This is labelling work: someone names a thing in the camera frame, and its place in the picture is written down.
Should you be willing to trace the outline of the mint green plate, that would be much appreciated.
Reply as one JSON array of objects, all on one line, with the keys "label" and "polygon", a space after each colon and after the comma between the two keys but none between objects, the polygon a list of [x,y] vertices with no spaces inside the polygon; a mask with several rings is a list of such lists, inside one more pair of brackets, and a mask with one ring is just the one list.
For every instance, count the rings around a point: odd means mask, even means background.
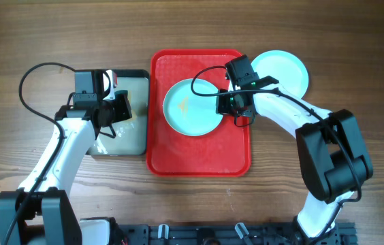
[{"label": "mint green plate", "polygon": [[201,136],[215,130],[223,115],[216,113],[216,97],[193,93],[192,78],[177,82],[165,95],[163,115],[168,125],[186,136]]}]

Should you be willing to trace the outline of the light blue plate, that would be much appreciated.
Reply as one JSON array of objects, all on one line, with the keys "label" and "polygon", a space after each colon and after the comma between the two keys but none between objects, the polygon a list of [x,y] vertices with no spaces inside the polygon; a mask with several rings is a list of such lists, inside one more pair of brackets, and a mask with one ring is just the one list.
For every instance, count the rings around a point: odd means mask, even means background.
[{"label": "light blue plate", "polygon": [[294,54],[282,50],[267,51],[254,58],[251,65],[260,78],[272,76],[292,95],[305,96],[309,85],[308,71]]}]

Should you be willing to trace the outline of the green and yellow sponge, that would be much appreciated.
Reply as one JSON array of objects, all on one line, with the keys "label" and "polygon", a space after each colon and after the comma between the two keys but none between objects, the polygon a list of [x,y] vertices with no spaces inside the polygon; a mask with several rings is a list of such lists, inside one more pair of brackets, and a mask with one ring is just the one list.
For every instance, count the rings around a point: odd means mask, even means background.
[{"label": "green and yellow sponge", "polygon": [[114,122],[121,122],[132,118],[131,106],[128,100],[128,91],[119,90],[115,92],[114,100]]}]

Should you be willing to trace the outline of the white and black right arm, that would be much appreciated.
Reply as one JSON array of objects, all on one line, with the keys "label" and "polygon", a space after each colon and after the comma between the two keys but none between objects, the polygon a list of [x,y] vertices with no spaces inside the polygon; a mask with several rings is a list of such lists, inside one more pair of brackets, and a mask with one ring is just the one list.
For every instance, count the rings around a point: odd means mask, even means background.
[{"label": "white and black right arm", "polygon": [[296,140],[300,171],[308,189],[294,218],[298,244],[318,244],[336,229],[347,203],[362,198],[362,185],[373,166],[355,116],[342,109],[318,108],[267,76],[237,80],[217,93],[217,111],[232,116],[260,115],[274,121]]}]

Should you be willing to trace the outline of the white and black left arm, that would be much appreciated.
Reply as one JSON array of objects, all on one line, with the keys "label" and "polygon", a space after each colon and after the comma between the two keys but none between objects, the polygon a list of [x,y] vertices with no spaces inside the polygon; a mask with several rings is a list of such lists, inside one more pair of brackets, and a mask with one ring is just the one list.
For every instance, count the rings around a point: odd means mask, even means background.
[{"label": "white and black left arm", "polygon": [[51,118],[52,137],[37,165],[15,191],[0,193],[1,244],[94,244],[110,241],[110,227],[89,235],[69,201],[78,168],[101,128],[131,118],[127,91],[113,97],[75,94]]}]

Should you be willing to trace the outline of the black rectangular water tray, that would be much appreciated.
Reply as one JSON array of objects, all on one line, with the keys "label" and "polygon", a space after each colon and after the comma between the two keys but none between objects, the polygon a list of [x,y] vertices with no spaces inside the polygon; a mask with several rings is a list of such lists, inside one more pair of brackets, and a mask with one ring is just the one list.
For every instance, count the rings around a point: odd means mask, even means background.
[{"label": "black rectangular water tray", "polygon": [[115,138],[99,135],[87,154],[93,157],[144,154],[148,126],[149,74],[143,69],[113,69],[112,73],[117,81],[114,90],[127,91],[132,117],[113,124]]}]

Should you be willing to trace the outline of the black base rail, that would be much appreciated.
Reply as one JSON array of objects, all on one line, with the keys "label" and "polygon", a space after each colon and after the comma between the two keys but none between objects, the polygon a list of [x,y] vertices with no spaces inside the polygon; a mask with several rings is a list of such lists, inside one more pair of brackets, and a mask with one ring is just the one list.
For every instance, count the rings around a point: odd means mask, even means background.
[{"label": "black base rail", "polygon": [[121,244],[309,244],[293,223],[262,225],[159,226],[120,225]]}]

